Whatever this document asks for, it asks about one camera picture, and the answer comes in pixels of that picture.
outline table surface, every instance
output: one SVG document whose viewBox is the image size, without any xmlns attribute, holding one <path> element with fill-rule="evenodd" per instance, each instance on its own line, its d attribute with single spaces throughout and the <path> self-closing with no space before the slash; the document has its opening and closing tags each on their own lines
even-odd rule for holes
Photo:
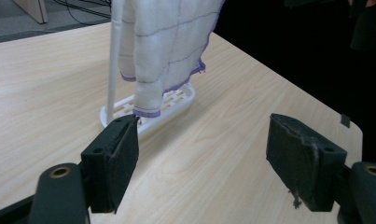
<svg viewBox="0 0 376 224">
<path fill-rule="evenodd" d="M 35 193 L 49 167 L 80 162 L 102 130 L 110 23 L 0 43 L 0 209 Z M 148 138 L 123 201 L 91 223 L 337 223 L 313 213 L 266 160 L 271 113 L 302 121 L 360 161 L 362 132 L 216 34 L 191 107 Z M 117 83 L 117 99 L 134 84 Z"/>
</svg>

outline towel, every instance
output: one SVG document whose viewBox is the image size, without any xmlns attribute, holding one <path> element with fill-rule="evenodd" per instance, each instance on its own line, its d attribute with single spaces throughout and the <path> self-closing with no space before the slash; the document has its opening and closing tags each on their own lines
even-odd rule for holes
<svg viewBox="0 0 376 224">
<path fill-rule="evenodd" d="M 133 113 L 160 115 L 163 94 L 205 70 L 201 59 L 224 0 L 124 0 L 118 69 L 135 82 Z"/>
</svg>

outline purple trim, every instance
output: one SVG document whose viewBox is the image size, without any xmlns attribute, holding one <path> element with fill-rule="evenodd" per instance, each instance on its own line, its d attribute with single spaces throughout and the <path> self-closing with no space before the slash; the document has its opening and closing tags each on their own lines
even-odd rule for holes
<svg viewBox="0 0 376 224">
<path fill-rule="evenodd" d="M 125 81 L 134 82 L 136 80 L 135 77 L 125 77 L 125 76 L 123 76 L 122 73 L 120 73 L 120 74 L 121 74 L 121 77 L 123 78 L 123 80 L 125 80 Z"/>
<path fill-rule="evenodd" d="M 201 71 L 205 71 L 205 63 L 202 62 L 202 58 L 199 58 L 198 64 L 198 67 L 191 70 L 190 75 L 194 75 L 196 73 L 200 73 Z"/>
<path fill-rule="evenodd" d="M 179 88 L 181 88 L 181 86 L 187 84 L 189 81 L 190 81 L 190 77 L 188 77 L 187 79 L 185 79 L 183 82 L 181 82 L 181 83 L 179 83 L 179 84 L 177 84 L 177 85 L 175 85 L 175 86 L 172 86 L 171 88 L 168 88 L 167 90 L 165 90 L 165 91 L 163 92 L 163 94 L 166 93 L 166 92 L 169 92 L 169 91 L 176 91 L 176 90 L 178 90 Z"/>
<path fill-rule="evenodd" d="M 133 109 L 132 112 L 136 116 L 138 116 L 138 117 L 144 117 L 144 118 L 152 118 L 152 119 L 154 119 L 154 118 L 160 116 L 160 111 L 157 111 L 155 113 L 145 113 L 145 112 Z"/>
</svg>

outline floor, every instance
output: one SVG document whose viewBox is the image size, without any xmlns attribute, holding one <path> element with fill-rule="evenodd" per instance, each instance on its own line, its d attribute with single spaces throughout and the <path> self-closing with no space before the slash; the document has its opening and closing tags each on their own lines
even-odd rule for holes
<svg viewBox="0 0 376 224">
<path fill-rule="evenodd" d="M 0 0 L 0 42 L 110 21 L 111 7 L 107 0 L 44 1 L 49 18 L 47 23 L 35 21 L 13 0 Z"/>
</svg>

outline black cable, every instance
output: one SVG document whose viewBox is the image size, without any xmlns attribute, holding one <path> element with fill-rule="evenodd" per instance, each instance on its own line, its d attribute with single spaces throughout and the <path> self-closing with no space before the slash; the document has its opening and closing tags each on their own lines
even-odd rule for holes
<svg viewBox="0 0 376 224">
<path fill-rule="evenodd" d="M 54 1 L 58 4 L 60 4 L 60 5 L 66 6 L 68 13 L 71 15 L 72 19 L 74 19 L 75 21 L 77 21 L 77 22 L 79 22 L 80 24 L 83 24 L 83 25 L 95 25 L 95 23 L 86 23 L 86 22 L 79 21 L 77 18 L 74 17 L 70 8 L 78 9 L 80 11 L 88 12 L 90 14 L 100 16 L 100 17 L 105 17 L 105 18 L 108 18 L 108 19 L 111 18 L 111 15 L 104 14 L 104 13 L 101 13 L 101 12 L 93 11 L 93 10 L 90 10 L 90 9 L 87 9 L 87 8 L 84 8 L 84 7 L 79 7 L 77 5 L 70 4 L 70 3 L 67 2 L 67 0 L 64 0 L 64 1 L 54 0 Z"/>
<path fill-rule="evenodd" d="M 106 6 L 109 7 L 109 13 L 112 13 L 112 0 L 99 0 L 100 2 L 104 2 Z"/>
<path fill-rule="evenodd" d="M 89 1 L 89 0 L 79 0 L 80 2 L 86 2 L 86 3 L 92 3 L 94 5 L 98 5 L 98 6 L 103 6 L 103 7 L 109 7 L 109 4 L 107 4 L 106 1 L 100 1 L 100 2 L 103 2 L 103 3 L 100 3 L 100 2 L 94 2 L 94 1 Z"/>
<path fill-rule="evenodd" d="M 54 1 L 58 4 L 60 4 L 60 5 L 66 6 L 66 7 L 71 7 L 71 8 L 78 9 L 78 10 L 81 10 L 81 11 L 84 11 L 84 12 L 89 12 L 89 13 L 94 14 L 96 16 L 110 18 L 110 15 L 108 15 L 108 14 L 104 14 L 104 13 L 101 13 L 101 12 L 93 11 L 93 10 L 90 10 L 90 9 L 87 9 L 87 8 L 84 8 L 84 7 L 79 7 L 77 5 L 70 4 L 70 3 L 66 2 L 66 0 L 64 0 L 64 1 L 54 0 Z"/>
</svg>

